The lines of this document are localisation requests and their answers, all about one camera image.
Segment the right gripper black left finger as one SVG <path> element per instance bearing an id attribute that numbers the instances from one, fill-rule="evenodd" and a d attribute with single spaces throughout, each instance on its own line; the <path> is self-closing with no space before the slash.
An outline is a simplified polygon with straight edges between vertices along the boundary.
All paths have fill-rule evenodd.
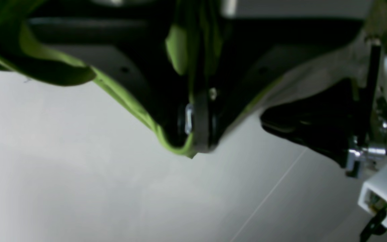
<path id="1" fill-rule="evenodd" d="M 42 43 L 91 65 L 124 87 L 162 129 L 169 144 L 181 147 L 182 108 L 187 78 L 169 61 L 169 34 L 175 0 L 46 0 L 27 16 Z"/>

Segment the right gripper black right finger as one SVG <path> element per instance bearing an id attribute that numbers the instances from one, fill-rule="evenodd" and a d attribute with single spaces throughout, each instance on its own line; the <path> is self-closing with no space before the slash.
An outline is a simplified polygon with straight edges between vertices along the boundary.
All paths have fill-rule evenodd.
<path id="1" fill-rule="evenodd" d="M 217 70 L 195 90 L 195 150 L 213 151 L 273 80 L 350 43 L 364 19 L 364 0 L 221 0 Z"/>

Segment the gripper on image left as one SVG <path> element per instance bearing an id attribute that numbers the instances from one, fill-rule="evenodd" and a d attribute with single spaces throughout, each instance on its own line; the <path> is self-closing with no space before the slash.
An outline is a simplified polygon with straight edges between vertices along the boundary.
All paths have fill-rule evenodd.
<path id="1" fill-rule="evenodd" d="M 363 150 L 379 137 L 372 127 L 378 96 L 376 81 L 361 88 L 344 79 L 318 94 L 266 109 L 260 122 L 266 132 L 324 155 L 347 177 L 357 178 L 363 167 L 377 164 L 366 161 Z"/>

